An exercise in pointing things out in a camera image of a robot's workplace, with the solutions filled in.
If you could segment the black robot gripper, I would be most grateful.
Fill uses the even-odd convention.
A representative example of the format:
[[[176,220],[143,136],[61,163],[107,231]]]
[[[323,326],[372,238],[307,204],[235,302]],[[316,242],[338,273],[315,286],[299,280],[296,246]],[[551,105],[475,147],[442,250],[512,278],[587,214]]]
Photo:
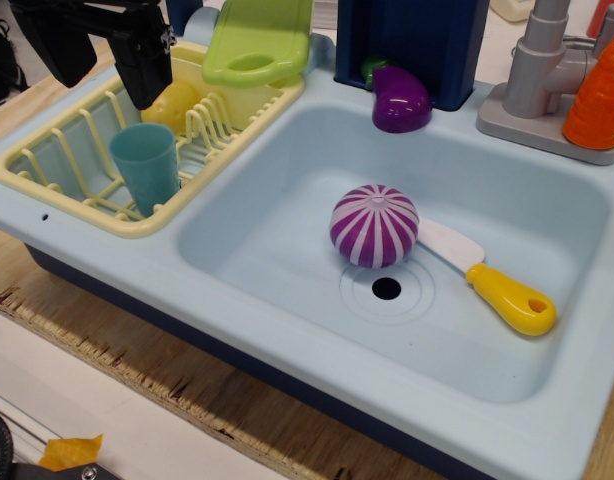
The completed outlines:
[[[172,83],[168,45],[173,29],[158,1],[10,1],[22,33],[50,73],[77,85],[97,63],[88,35],[109,46],[123,85],[138,110],[149,108]]]

